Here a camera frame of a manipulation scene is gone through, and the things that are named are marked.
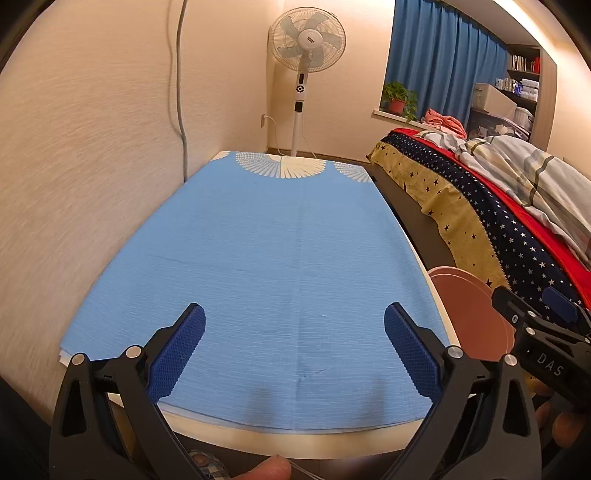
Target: red flower pot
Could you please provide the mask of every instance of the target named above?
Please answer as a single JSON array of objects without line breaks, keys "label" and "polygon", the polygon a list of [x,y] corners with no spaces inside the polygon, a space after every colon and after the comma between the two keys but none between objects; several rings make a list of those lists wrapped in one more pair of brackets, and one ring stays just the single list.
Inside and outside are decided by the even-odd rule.
[{"label": "red flower pot", "polygon": [[401,115],[405,105],[406,102],[403,100],[390,100],[388,103],[388,112],[394,115]]}]

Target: cable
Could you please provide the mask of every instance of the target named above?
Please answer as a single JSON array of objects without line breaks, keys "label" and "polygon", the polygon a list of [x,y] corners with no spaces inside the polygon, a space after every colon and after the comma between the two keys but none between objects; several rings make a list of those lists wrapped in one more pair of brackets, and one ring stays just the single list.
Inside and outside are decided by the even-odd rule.
[{"label": "cable", "polygon": [[306,146],[308,147],[308,150],[310,150],[310,153],[312,155],[314,155],[314,158],[316,160],[318,160],[318,157],[316,156],[316,154],[314,152],[312,152],[312,149],[310,148],[310,144],[308,143],[308,141],[306,140],[306,136],[304,135],[304,114],[301,114],[301,137],[304,139],[304,142],[306,142]]},{"label": "cable", "polygon": [[184,131],[183,114],[181,113],[181,30],[183,29],[184,13],[187,9],[187,0],[183,0],[181,7],[181,14],[178,17],[177,27],[177,116],[178,128],[181,131],[181,139],[183,140],[183,183],[187,181],[189,173],[189,147],[187,145],[187,135]]},{"label": "cable", "polygon": [[310,478],[313,478],[314,480],[324,480],[321,476],[315,475],[311,472],[309,472],[308,470],[306,470],[303,467],[300,467],[297,463],[292,462],[291,460],[288,460],[289,463],[291,464],[291,466],[293,468],[295,468],[296,470],[299,470],[300,472],[302,472],[304,475],[309,476]]},{"label": "cable", "polygon": [[277,147],[277,151],[279,152],[279,155],[285,157],[285,155],[281,152],[281,150],[279,150],[279,140],[277,140],[277,122],[275,122],[275,119],[269,115],[263,115],[264,118],[268,118],[269,120],[273,120],[273,123],[275,124],[275,146]]}]

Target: white container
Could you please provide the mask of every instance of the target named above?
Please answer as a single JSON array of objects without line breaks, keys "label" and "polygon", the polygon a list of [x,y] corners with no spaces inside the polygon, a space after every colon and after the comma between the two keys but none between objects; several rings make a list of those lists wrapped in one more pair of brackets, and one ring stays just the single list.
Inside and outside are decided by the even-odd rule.
[{"label": "white container", "polygon": [[528,132],[531,132],[531,129],[534,127],[534,115],[527,108],[522,108],[520,106],[515,108],[514,121]]},{"label": "white container", "polygon": [[535,80],[523,79],[521,80],[521,83],[523,83],[523,85],[526,87],[540,88],[540,83],[536,82]]},{"label": "white container", "polygon": [[517,104],[488,83],[475,83],[472,106],[491,115],[513,118]]},{"label": "white container", "polygon": [[533,102],[537,102],[538,101],[538,94],[537,93],[521,92],[519,94],[519,96],[522,97],[522,98],[527,98],[528,100],[531,100]]},{"label": "white container", "polygon": [[540,91],[537,88],[528,87],[527,85],[524,85],[522,87],[522,92],[528,92],[532,93],[533,95],[537,95]]}]

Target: human finger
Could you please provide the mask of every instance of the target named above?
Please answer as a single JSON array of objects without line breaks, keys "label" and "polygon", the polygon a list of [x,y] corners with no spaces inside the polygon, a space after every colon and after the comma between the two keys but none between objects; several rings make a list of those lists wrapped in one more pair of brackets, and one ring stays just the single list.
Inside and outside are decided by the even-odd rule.
[{"label": "human finger", "polygon": [[554,390],[552,390],[545,383],[542,383],[537,378],[534,380],[532,388],[534,389],[534,393],[541,395],[542,397],[551,397],[552,394],[554,393]]},{"label": "human finger", "polygon": [[535,411],[535,419],[538,423],[538,428],[542,428],[546,425],[548,421],[548,416],[550,415],[550,402],[544,402],[540,407]]},{"label": "human finger", "polygon": [[234,480],[289,480],[290,478],[289,461],[275,455],[254,467],[250,472],[234,477]]},{"label": "human finger", "polygon": [[583,430],[587,422],[587,415],[562,412],[552,424],[552,437],[561,448],[570,447]]}]

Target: pink clothing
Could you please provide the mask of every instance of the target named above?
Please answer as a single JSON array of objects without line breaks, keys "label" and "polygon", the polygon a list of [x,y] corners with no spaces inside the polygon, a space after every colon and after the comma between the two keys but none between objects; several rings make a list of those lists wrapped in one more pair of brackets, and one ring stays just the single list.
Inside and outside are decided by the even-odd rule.
[{"label": "pink clothing", "polygon": [[443,116],[433,109],[427,110],[422,122],[444,133],[454,134],[458,138],[466,138],[462,123],[452,116]]}]

